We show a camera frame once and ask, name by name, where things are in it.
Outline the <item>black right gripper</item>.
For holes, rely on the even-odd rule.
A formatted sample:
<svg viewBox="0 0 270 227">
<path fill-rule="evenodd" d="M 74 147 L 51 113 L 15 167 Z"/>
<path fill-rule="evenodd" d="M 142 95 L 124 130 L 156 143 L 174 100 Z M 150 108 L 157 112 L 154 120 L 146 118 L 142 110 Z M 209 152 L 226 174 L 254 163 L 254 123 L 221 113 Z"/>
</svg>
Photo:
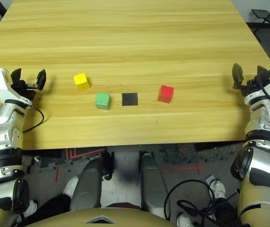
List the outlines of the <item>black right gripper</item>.
<svg viewBox="0 0 270 227">
<path fill-rule="evenodd" d="M 234 63 L 232 67 L 233 77 L 233 89 L 240 89 L 243 96 L 247 96 L 251 93 L 261 90 L 261 85 L 265 87 L 270 83 L 270 75 L 268 70 L 260 65 L 257 66 L 257 76 L 246 82 L 246 85 L 242 85 L 244 80 L 242 67 Z"/>
</svg>

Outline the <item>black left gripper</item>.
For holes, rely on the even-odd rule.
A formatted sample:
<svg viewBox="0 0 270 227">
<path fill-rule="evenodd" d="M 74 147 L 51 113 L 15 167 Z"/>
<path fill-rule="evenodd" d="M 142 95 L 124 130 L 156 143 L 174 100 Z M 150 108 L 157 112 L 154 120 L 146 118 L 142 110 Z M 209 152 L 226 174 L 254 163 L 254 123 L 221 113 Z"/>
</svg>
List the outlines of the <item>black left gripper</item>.
<svg viewBox="0 0 270 227">
<path fill-rule="evenodd" d="M 43 90 L 46 83 L 46 71 L 42 69 L 37 75 L 36 84 L 27 84 L 24 80 L 20 80 L 21 77 L 21 68 L 12 71 L 11 80 L 13 84 L 11 88 L 16 91 L 19 95 L 24 98 L 27 98 L 30 101 L 33 101 L 36 92 L 35 89 Z"/>
</svg>

